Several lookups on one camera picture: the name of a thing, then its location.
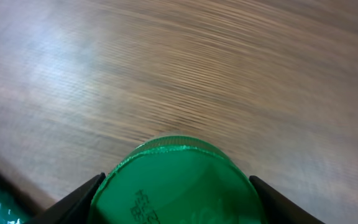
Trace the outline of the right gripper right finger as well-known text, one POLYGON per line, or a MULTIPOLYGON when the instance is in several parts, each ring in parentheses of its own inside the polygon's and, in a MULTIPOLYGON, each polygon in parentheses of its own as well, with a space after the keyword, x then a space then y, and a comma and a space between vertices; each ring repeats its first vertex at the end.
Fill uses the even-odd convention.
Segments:
POLYGON ((269 223, 324 224, 259 177, 252 175, 249 181, 261 200, 269 223))

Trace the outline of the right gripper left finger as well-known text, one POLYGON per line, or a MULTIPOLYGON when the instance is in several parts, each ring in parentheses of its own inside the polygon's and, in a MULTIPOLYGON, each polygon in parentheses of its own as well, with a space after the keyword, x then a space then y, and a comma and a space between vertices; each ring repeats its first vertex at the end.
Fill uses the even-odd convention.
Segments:
POLYGON ((106 178, 100 173, 25 224, 85 224, 91 201, 106 178))

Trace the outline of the green lid jar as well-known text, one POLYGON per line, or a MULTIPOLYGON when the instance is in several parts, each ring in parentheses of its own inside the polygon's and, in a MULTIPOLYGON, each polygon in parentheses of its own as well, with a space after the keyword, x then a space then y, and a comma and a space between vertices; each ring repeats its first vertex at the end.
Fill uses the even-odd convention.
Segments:
POLYGON ((132 151, 103 180, 88 223, 267 223, 256 190, 216 146, 164 136, 132 151))

